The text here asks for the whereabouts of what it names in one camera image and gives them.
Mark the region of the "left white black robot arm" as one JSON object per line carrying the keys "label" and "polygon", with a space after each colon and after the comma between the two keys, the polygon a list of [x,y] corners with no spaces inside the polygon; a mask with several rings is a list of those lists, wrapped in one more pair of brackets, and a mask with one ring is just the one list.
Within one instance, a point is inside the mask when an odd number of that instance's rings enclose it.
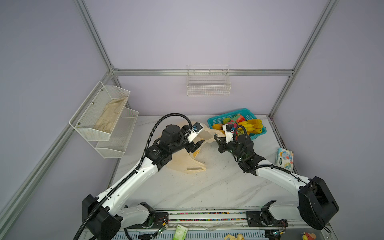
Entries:
{"label": "left white black robot arm", "polygon": [[[181,117],[188,123],[180,128],[168,125],[160,138],[152,141],[153,135],[162,121],[169,117]],[[74,239],[78,240],[85,229],[93,234],[94,240],[111,240],[121,229],[131,225],[141,225],[148,221],[152,209],[139,204],[127,214],[124,204],[129,197],[151,176],[155,175],[172,159],[174,153],[185,149],[192,153],[197,149],[194,139],[204,129],[199,122],[180,113],[171,113],[161,117],[152,128],[144,151],[136,165],[112,187],[96,197],[88,195],[82,202],[82,224]]]}

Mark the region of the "cream banana print plastic bag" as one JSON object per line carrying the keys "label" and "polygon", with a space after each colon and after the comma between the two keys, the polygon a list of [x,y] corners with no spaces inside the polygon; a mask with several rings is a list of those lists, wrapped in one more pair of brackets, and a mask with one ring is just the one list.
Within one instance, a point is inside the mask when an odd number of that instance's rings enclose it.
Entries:
{"label": "cream banana print plastic bag", "polygon": [[205,172],[207,167],[204,163],[196,160],[197,155],[205,149],[205,144],[213,143],[215,141],[214,135],[218,137],[225,137],[223,130],[210,129],[205,124],[201,124],[203,130],[194,138],[193,143],[198,148],[192,153],[182,149],[173,154],[172,159],[164,166],[167,169],[178,171],[184,174],[195,174],[199,172]]}

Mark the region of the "teal plastic fruit basket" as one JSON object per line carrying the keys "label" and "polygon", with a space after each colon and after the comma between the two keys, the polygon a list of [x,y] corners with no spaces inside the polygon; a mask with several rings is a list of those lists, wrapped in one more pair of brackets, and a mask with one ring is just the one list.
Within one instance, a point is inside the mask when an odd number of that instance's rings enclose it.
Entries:
{"label": "teal plastic fruit basket", "polygon": [[[223,119],[225,119],[225,118],[231,118],[230,122],[233,122],[234,121],[233,118],[236,115],[242,115],[243,117],[245,117],[246,121],[251,120],[251,119],[257,119],[256,116],[250,110],[244,108],[244,109],[235,110],[235,111],[232,111],[232,112],[229,112],[226,114],[222,114],[222,115],[219,115],[216,117],[209,118],[208,119],[208,125],[211,129],[213,129],[212,126],[214,124],[223,124]],[[263,127],[263,132],[261,134],[258,134],[258,135],[250,134],[249,136],[250,136],[251,140],[254,140],[258,136],[264,135],[266,133],[267,133],[267,130],[265,127]]]}

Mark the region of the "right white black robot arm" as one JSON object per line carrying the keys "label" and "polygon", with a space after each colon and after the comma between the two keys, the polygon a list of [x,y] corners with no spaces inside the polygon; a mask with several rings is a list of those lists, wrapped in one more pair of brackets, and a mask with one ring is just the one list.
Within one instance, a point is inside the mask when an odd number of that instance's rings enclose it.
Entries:
{"label": "right white black robot arm", "polygon": [[228,152],[246,174],[264,178],[291,193],[296,200],[278,204],[271,200],[261,208],[259,221],[269,227],[283,220],[304,221],[316,230],[326,230],[327,224],[339,211],[339,206],[325,181],[307,178],[276,166],[254,152],[254,143],[247,134],[226,132],[214,135],[220,153]]}

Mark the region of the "red fake strawberry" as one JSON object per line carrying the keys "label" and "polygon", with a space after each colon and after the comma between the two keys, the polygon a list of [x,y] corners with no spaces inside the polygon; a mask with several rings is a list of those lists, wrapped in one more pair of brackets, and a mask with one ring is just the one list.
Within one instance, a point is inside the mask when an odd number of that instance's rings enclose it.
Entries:
{"label": "red fake strawberry", "polygon": [[244,122],[246,119],[245,117],[243,117],[242,115],[236,115],[233,120],[236,122],[236,123],[240,123],[240,122]]}

